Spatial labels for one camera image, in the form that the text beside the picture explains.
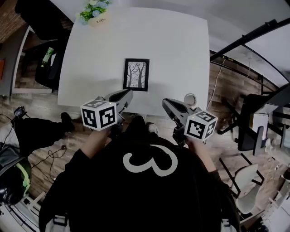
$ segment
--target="number 3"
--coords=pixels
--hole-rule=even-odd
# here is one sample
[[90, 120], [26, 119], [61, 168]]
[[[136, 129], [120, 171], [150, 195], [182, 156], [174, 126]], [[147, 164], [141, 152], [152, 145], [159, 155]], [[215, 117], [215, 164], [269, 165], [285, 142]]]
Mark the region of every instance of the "number 3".
[[123, 157], [123, 164], [124, 164], [125, 168], [130, 172], [139, 173], [139, 172], [143, 172], [143, 171], [149, 169], [150, 167], [152, 167], [154, 172], [161, 177], [167, 176], [167, 175], [170, 175], [171, 173], [173, 173], [175, 171], [175, 169], [177, 168], [178, 161], [177, 161], [176, 155], [171, 150], [169, 150], [167, 147], [160, 146], [160, 145], [150, 145], [150, 146], [158, 147], [170, 156], [170, 158], [172, 160], [172, 165], [169, 169], [161, 170], [157, 166], [157, 164], [155, 163], [154, 158], [150, 159], [146, 164], [143, 164], [140, 166], [132, 165], [132, 164], [130, 164], [130, 158], [132, 156], [132, 153], [127, 153]]

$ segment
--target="silver round object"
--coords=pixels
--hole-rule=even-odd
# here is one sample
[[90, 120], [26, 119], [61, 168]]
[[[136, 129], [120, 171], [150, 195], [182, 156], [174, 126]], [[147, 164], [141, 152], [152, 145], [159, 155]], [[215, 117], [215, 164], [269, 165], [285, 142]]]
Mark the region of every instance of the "silver round object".
[[196, 104], [196, 97], [193, 93], [188, 93], [184, 97], [184, 102], [190, 106], [195, 106]]

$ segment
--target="flower pot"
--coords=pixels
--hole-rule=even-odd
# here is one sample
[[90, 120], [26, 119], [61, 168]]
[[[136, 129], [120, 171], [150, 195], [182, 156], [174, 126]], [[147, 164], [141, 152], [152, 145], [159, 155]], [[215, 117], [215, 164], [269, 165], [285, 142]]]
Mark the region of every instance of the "flower pot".
[[100, 14], [98, 17], [89, 19], [88, 24], [92, 27], [97, 27], [97, 26], [107, 22], [108, 19], [109, 19], [109, 13], [105, 12], [103, 14]]

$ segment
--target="black picture frame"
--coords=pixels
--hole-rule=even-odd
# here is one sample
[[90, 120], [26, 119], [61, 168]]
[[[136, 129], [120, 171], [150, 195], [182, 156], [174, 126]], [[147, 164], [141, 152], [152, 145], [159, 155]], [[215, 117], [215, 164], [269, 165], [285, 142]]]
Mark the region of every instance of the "black picture frame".
[[[127, 83], [128, 79], [131, 78], [131, 81], [132, 81], [132, 78], [133, 78], [132, 77], [132, 73], [128, 74], [129, 63], [135, 63], [135, 62], [139, 62], [139, 63], [144, 63], [145, 64], [145, 67], [144, 67], [145, 68], [144, 88], [127, 86], [128, 85], [128, 83]], [[133, 59], [133, 58], [125, 59], [123, 89], [131, 89], [133, 91], [146, 91], [147, 92], [148, 91], [148, 78], [149, 78], [149, 59]]]

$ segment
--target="black shirt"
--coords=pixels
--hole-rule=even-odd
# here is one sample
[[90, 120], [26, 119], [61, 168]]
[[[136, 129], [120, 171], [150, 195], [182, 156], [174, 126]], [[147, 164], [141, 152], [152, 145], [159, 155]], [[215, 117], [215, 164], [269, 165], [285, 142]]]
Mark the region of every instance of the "black shirt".
[[91, 160], [78, 150], [43, 201], [40, 231], [65, 212], [72, 232], [218, 232], [222, 218], [239, 231], [237, 209], [218, 172], [209, 173], [197, 155], [158, 136], [119, 136]]

